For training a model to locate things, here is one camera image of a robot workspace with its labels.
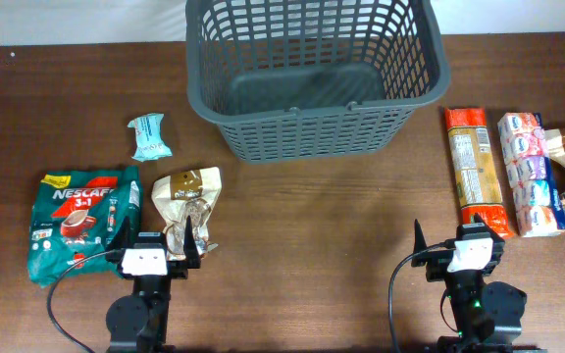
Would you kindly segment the Kleenex tissue multipack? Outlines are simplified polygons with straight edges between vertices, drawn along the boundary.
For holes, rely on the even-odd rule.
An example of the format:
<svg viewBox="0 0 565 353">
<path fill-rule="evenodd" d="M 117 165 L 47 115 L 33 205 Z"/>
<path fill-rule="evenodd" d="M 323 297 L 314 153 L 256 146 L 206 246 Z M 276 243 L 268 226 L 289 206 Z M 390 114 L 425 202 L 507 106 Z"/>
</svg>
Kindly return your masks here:
<svg viewBox="0 0 565 353">
<path fill-rule="evenodd" d="M 541 115 L 506 113 L 497 128 L 520 235 L 562 234 L 565 212 L 553 177 Z"/>
</svg>

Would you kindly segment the beige brown cookie bag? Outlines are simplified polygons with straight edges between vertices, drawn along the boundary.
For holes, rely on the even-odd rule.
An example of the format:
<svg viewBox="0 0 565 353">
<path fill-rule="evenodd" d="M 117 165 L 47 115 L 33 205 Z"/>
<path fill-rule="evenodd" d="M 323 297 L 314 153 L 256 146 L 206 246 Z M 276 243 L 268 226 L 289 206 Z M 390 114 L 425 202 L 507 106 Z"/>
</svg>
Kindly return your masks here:
<svg viewBox="0 0 565 353">
<path fill-rule="evenodd" d="M 205 256 L 217 244 L 210 241 L 207 223 L 222 190 L 218 167 L 191 170 L 156 180 L 151 199 L 166 223 L 167 260 L 186 259 L 183 250 L 187 219 L 191 219 L 197 252 Z"/>
</svg>

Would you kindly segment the orange biscuit pack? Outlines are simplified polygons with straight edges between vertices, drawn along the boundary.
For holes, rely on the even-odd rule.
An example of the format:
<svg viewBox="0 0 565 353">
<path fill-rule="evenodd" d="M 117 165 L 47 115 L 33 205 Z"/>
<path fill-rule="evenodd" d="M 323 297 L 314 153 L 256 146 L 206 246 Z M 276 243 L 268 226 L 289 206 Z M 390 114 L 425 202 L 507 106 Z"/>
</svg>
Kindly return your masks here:
<svg viewBox="0 0 565 353">
<path fill-rule="evenodd" d="M 463 223 L 474 223 L 479 216 L 501 238 L 513 237 L 492 156 L 485 110 L 445 109 L 444 118 Z"/>
</svg>

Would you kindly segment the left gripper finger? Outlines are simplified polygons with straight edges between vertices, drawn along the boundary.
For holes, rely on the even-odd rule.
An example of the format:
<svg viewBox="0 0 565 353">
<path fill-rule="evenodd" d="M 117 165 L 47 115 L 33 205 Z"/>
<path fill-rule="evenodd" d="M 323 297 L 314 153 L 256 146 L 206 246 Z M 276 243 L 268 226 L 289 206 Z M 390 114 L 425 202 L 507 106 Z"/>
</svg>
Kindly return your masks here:
<svg viewBox="0 0 565 353">
<path fill-rule="evenodd" d="M 183 251 L 187 260 L 199 259 L 199 253 L 193 235 L 191 216 L 188 216 L 185 222 Z"/>
<path fill-rule="evenodd" d="M 129 248 L 130 236 L 131 236 L 131 229 L 130 229 L 129 217 L 124 217 L 121 226 L 119 227 L 117 233 L 115 234 L 112 240 L 112 249 L 118 250 L 118 249 Z"/>
</svg>

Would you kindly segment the light blue snack packet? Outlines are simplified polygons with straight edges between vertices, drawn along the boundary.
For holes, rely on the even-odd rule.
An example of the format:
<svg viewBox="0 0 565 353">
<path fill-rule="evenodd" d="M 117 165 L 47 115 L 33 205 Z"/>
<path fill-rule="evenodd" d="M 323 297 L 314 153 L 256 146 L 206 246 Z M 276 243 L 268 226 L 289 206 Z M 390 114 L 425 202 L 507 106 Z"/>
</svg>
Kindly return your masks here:
<svg viewBox="0 0 565 353">
<path fill-rule="evenodd" d="M 128 123 L 128 128 L 134 129 L 136 149 L 132 158 L 135 161 L 155 161 L 173 156 L 173 152 L 161 136 L 163 119 L 164 115 L 161 113 L 150 113 Z"/>
</svg>

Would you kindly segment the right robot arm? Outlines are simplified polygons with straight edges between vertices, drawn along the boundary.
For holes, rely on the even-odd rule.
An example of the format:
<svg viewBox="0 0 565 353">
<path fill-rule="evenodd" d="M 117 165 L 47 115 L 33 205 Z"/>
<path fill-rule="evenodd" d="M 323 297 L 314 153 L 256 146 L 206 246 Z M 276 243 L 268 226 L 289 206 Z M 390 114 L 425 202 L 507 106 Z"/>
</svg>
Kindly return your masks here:
<svg viewBox="0 0 565 353">
<path fill-rule="evenodd" d="M 504 253 L 505 241 L 477 215 L 456 235 L 433 247 L 414 223 L 412 265 L 426 270 L 428 282 L 443 282 L 454 336 L 437 340 L 438 352 L 513 352 L 521 335 L 527 294 L 501 281 L 485 282 Z"/>
</svg>

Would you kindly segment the green Nescafe coffee bag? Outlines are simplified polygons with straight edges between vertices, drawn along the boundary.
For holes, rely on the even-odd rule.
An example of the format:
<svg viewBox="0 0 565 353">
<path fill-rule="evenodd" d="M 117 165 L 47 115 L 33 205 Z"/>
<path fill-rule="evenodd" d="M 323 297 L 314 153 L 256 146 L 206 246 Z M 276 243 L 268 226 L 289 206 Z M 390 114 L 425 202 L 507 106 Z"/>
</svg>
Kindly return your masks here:
<svg viewBox="0 0 565 353">
<path fill-rule="evenodd" d="M 47 173 L 31 209 L 29 280 L 49 286 L 70 266 L 71 277 L 114 272 L 115 264 L 95 255 L 111 250 L 123 227 L 139 232 L 141 203 L 136 166 Z"/>
</svg>

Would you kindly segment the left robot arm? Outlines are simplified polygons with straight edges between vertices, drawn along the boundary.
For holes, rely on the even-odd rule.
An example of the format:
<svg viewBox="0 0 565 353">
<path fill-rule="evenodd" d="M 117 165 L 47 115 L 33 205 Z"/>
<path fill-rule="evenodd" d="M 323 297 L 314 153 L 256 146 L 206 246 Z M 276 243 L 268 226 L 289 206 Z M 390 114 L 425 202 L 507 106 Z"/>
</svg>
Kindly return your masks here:
<svg viewBox="0 0 565 353">
<path fill-rule="evenodd" d="M 201 259 L 193 235 L 192 221 L 187 221 L 183 260 L 166 258 L 168 245 L 161 232 L 133 234 L 129 219 L 109 244 L 106 260 L 117 265 L 120 276 L 133 282 L 132 293 L 117 299 L 106 314 L 110 332 L 110 352 L 174 352 L 166 342 L 169 306 L 174 280 L 188 278 L 190 269 L 198 269 Z"/>
</svg>

